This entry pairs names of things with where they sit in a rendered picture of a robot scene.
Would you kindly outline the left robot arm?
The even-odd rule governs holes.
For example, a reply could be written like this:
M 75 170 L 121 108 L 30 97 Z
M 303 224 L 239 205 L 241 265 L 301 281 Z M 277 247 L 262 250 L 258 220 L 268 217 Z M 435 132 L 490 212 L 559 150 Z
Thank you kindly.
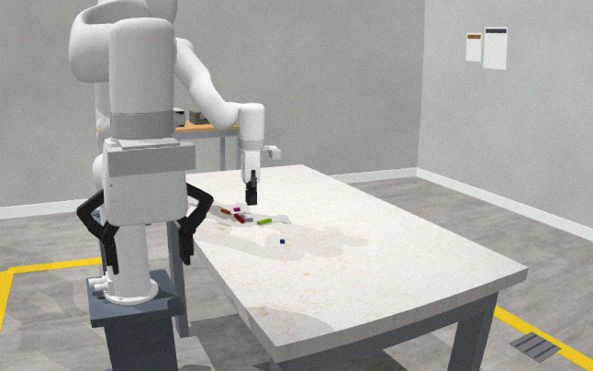
M 187 89 L 199 111 L 216 129 L 240 126 L 239 148 L 267 151 L 273 159 L 281 159 L 275 146 L 264 146 L 264 106 L 225 102 L 214 88 L 208 69 L 195 56 L 194 47 L 176 38 L 177 59 L 173 73 Z

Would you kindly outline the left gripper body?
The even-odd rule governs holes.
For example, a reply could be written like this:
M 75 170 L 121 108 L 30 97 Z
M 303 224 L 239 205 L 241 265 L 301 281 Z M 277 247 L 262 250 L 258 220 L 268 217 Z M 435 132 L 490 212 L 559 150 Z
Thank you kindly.
M 259 184 L 261 175 L 261 151 L 243 150 L 240 148 L 239 150 L 242 151 L 242 182 L 244 184 L 249 183 L 249 181 L 251 181 L 251 170 L 255 170 L 255 180 L 257 177 L 257 184 Z

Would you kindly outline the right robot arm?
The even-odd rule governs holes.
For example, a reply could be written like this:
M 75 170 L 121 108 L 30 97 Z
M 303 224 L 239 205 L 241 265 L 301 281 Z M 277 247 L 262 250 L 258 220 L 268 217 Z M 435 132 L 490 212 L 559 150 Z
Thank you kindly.
M 176 13 L 177 0 L 98 0 L 73 22 L 72 73 L 95 83 L 99 139 L 120 139 L 120 147 L 106 148 L 109 177 L 196 169 L 195 144 L 170 136 L 186 122 L 173 110 Z M 145 224 L 120 227 L 114 239 L 118 275 L 107 266 L 89 287 L 118 305 L 153 299 L 159 289 L 150 278 Z

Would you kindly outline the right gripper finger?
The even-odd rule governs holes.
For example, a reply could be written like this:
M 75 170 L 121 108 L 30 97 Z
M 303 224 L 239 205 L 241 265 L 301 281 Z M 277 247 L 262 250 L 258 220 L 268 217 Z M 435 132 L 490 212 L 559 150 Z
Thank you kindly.
M 214 198 L 209 193 L 193 185 L 186 183 L 186 186 L 187 195 L 198 200 L 197 207 L 188 217 L 184 216 L 177 220 L 182 226 L 178 230 L 180 257 L 184 264 L 190 265 L 190 256 L 194 255 L 193 234 L 196 233 L 196 228 L 206 218 Z
M 105 247 L 106 255 L 106 266 L 113 266 L 113 273 L 117 275 L 118 262 L 117 262 L 117 247 L 115 234 L 117 233 L 119 226 L 109 224 L 107 221 L 104 226 L 98 223 L 91 215 L 91 213 L 104 204 L 104 188 L 97 192 L 95 195 L 86 200 L 81 206 L 76 209 L 76 214 L 85 227 L 98 238 Z

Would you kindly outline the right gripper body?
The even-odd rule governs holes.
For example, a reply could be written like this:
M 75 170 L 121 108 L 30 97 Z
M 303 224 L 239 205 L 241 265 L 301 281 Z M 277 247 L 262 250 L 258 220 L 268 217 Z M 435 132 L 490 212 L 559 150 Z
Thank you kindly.
M 109 177 L 106 148 L 120 147 L 118 140 L 110 136 L 103 149 L 102 187 L 108 223 L 123 227 L 174 221 L 186 216 L 185 171 Z

